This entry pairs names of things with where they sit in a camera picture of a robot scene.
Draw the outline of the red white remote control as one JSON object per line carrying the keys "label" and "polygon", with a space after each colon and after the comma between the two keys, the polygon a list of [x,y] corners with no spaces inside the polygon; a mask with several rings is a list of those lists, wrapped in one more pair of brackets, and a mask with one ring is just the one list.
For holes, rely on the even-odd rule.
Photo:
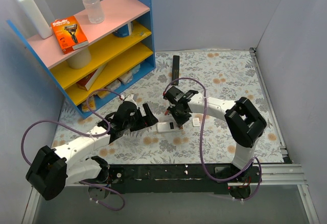
{"label": "red white remote control", "polygon": [[178,124],[174,121],[172,122],[159,122],[156,124],[156,129],[158,133],[170,133],[180,130]]}

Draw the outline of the white battery cover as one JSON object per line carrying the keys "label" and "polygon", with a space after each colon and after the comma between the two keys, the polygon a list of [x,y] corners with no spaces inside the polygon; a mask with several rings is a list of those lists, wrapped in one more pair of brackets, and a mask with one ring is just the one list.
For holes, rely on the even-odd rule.
{"label": "white battery cover", "polygon": [[200,125],[201,125],[200,119],[198,117],[193,118],[192,125],[193,125],[193,127],[200,127]]}

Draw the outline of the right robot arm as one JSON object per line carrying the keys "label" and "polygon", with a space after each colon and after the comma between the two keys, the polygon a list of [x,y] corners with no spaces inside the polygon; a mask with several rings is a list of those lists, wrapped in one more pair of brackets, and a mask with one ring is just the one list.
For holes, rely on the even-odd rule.
{"label": "right robot arm", "polygon": [[[200,161],[205,174],[213,181],[228,182],[235,180],[242,182],[250,175],[249,168],[253,161],[255,147],[262,136],[267,122],[253,103],[246,97],[237,101],[229,101],[209,97],[206,90],[200,93],[189,90],[184,93],[177,87],[166,88],[163,98],[169,102],[167,110],[173,116],[177,125],[184,125],[192,113],[202,113],[203,119],[200,127]],[[207,170],[203,158],[203,131],[206,116],[211,116],[228,125],[229,131],[236,142],[236,151],[232,160],[231,176],[224,179],[213,177]]]}

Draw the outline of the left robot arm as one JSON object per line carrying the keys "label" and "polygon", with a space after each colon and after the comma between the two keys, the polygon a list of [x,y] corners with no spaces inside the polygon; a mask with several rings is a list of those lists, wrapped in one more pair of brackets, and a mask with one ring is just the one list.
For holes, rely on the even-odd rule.
{"label": "left robot arm", "polygon": [[88,133],[55,148],[43,146],[38,150],[26,174],[26,180],[46,200],[52,200],[65,186],[83,180],[104,183],[109,165],[99,156],[87,157],[100,147],[109,145],[125,131],[138,131],[158,123],[148,104],[145,114],[133,101],[123,101],[117,111],[105,116]]}

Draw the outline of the white packets on shelf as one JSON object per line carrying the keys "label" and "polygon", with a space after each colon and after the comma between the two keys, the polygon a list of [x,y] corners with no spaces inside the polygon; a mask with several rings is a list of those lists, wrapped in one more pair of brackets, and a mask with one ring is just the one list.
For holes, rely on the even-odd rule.
{"label": "white packets on shelf", "polygon": [[104,88],[105,89],[108,89],[108,90],[111,90],[111,91],[115,91],[121,85],[128,84],[129,82],[132,81],[133,75],[136,74],[139,71],[140,67],[141,67],[140,64],[136,65],[135,67],[133,67],[132,69],[130,69],[129,71],[127,71],[125,74],[123,74],[120,77],[118,77],[116,80],[114,80],[113,82],[111,82],[110,84],[108,84]]}

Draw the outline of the yellow packet on shelf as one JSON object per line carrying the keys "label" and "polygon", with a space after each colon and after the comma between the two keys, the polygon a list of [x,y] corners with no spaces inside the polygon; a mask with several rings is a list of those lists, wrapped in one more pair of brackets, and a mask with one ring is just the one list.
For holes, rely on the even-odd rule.
{"label": "yellow packet on shelf", "polygon": [[95,97],[94,96],[90,97],[88,100],[85,100],[81,104],[81,110],[82,110],[82,112],[89,112],[90,109],[92,109],[94,111],[97,109],[96,100],[95,100]]}

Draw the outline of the long black box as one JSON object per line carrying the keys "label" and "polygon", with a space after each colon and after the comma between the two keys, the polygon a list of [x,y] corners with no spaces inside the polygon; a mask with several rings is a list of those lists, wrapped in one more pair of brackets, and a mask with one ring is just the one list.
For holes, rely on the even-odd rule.
{"label": "long black box", "polygon": [[174,55],[173,56],[173,65],[172,65],[172,85],[178,85],[179,81],[179,62],[180,56]]}

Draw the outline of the red white book box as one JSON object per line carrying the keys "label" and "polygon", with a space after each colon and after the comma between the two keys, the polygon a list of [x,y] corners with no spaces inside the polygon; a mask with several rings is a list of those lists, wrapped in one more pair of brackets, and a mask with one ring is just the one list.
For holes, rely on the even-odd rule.
{"label": "red white book box", "polygon": [[76,85],[83,90],[89,91],[95,80],[98,78],[98,76],[101,74],[101,72],[106,67],[106,64],[102,65],[98,69],[94,70],[93,72],[89,73],[84,78],[80,79]]}

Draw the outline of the blue shelf unit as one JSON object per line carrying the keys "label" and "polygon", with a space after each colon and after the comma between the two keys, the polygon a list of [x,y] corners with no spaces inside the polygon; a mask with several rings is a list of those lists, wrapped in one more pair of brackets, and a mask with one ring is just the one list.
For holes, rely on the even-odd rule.
{"label": "blue shelf unit", "polygon": [[[55,36],[42,39],[39,35],[34,35],[27,39],[12,21],[7,21],[10,28],[83,118],[90,116],[89,112],[82,112],[81,104],[91,92],[107,86],[140,64],[141,69],[133,76],[132,81],[118,88],[119,92],[123,92],[155,68],[151,0],[102,0],[101,5],[105,20],[100,24],[91,24],[85,11],[76,14],[76,19],[89,41],[88,48],[91,53],[90,63],[82,69],[72,69],[66,61],[79,50],[64,54]],[[119,38],[112,34],[129,22],[133,23],[133,32],[130,36]],[[80,79],[104,64],[106,67],[89,91],[80,89],[76,85]]]}

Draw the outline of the cream cylinder container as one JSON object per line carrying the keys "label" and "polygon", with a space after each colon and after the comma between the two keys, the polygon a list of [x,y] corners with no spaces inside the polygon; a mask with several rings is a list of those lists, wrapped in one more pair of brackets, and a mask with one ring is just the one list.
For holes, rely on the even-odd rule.
{"label": "cream cylinder container", "polygon": [[81,69],[87,66],[91,61],[89,48],[85,48],[67,60],[67,64],[72,69]]}

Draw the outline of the orange razor box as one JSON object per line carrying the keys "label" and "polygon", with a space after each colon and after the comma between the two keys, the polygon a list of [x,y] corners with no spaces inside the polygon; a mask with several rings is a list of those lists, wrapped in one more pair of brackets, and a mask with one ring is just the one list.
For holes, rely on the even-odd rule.
{"label": "orange razor box", "polygon": [[74,16],[51,23],[52,30],[64,54],[89,45],[86,35]]}

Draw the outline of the white bottle black cap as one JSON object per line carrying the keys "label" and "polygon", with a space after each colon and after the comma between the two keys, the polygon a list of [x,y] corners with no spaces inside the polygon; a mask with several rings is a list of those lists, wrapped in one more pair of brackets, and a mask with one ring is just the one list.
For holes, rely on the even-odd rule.
{"label": "white bottle black cap", "polygon": [[48,25],[43,14],[39,10],[34,0],[16,0],[25,15],[35,27],[42,39],[47,39],[53,35],[52,28]]}

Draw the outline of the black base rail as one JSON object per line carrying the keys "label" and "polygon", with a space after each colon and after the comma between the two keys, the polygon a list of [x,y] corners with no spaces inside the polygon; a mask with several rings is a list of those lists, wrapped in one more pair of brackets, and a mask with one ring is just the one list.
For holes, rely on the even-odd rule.
{"label": "black base rail", "polygon": [[200,164],[117,164],[107,166],[92,159],[77,164],[72,172],[61,166],[35,170],[27,177],[46,199],[54,199],[72,184],[89,183],[125,193],[208,192],[247,198],[258,186],[304,185],[307,180],[298,164],[252,165],[235,179],[226,182],[211,180],[235,174],[228,164],[209,164],[207,176]]}

